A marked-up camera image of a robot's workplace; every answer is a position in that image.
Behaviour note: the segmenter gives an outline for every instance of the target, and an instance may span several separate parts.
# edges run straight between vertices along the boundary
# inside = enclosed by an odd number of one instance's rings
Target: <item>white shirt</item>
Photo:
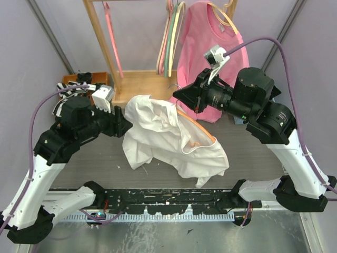
[[[213,143],[192,121],[178,115],[171,102],[135,96],[126,105],[125,118],[133,127],[124,136],[123,150],[134,170],[157,158],[175,167],[182,178],[198,178],[195,186],[200,188],[229,167],[217,139]]]

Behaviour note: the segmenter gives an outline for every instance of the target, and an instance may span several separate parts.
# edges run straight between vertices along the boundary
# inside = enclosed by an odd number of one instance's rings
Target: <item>pink shirt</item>
[[[209,1],[199,1],[191,5],[187,11],[187,18],[181,43],[183,48],[177,68],[178,85],[185,87],[193,83],[196,77],[210,65],[204,58],[212,46],[218,44],[226,51],[236,47],[243,42],[241,35],[235,34],[228,26],[222,26],[215,17],[213,9],[208,5]],[[249,67],[246,48],[236,51],[230,55],[230,60],[220,71],[220,78],[234,87],[238,72]],[[196,114],[182,102],[172,97],[171,102],[176,103],[193,119],[215,122],[222,112],[208,106],[202,113]]]

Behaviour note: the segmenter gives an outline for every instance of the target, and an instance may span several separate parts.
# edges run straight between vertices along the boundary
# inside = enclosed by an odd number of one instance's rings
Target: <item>green hanger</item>
[[[170,57],[170,46],[171,46],[171,38],[172,38],[172,31],[173,31],[173,26],[174,26],[174,20],[175,16],[177,13],[178,5],[174,5],[173,8],[173,15],[171,18],[171,23],[170,23],[170,30],[168,31],[168,36],[167,36],[167,44],[166,44],[166,52],[165,52],[165,65],[164,65],[164,77],[168,76],[169,72],[169,57]]]

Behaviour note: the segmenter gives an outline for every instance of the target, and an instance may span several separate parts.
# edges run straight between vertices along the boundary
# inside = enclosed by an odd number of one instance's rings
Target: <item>yellow hanger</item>
[[[178,39],[179,39],[181,25],[182,25],[183,19],[184,19],[185,9],[186,9],[185,2],[179,3],[178,9],[177,9],[177,12],[176,12],[176,15],[175,15],[175,19],[174,19],[174,25],[173,25],[172,37],[171,37],[171,45],[170,45],[170,54],[169,54],[169,58],[168,58],[168,65],[169,65],[169,67],[168,67],[168,73],[169,73],[168,76],[169,77],[171,77],[171,75],[172,75],[173,59],[174,59],[175,49],[177,47],[177,42],[178,42]],[[178,22],[179,22],[180,13],[182,13],[182,18],[181,18],[181,21],[180,21],[178,33],[176,34],[176,30],[177,30],[177,26],[178,26]]]
[[[220,17],[219,17],[219,15],[217,14],[217,12],[216,12],[216,10],[218,10],[224,17],[225,17],[225,19],[228,21],[228,23],[230,24],[230,27],[233,29],[233,31],[234,31],[234,33],[235,34],[238,34],[239,32],[238,32],[238,30],[237,30],[237,28],[235,27],[235,25],[234,25],[234,23],[231,21],[231,19],[227,16],[227,14],[226,13],[224,13],[219,7],[217,7],[215,4],[213,4],[213,3],[207,3],[208,5],[211,5],[212,7],[213,7],[213,12],[214,12],[214,14],[215,14],[215,17],[217,18],[217,20],[219,20],[219,22],[221,23],[221,24],[223,24],[223,25],[226,25],[227,23],[226,22],[224,22]]]
[[[222,11],[227,14],[227,16],[233,20],[235,8],[236,8],[237,0],[230,0],[228,4],[224,4],[222,7]]]

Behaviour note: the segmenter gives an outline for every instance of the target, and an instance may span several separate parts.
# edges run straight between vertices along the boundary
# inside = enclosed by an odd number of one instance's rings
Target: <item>metal sheet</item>
[[[79,222],[59,223],[37,252],[310,252],[300,215],[254,211],[243,229],[231,222],[130,222],[90,229]]]

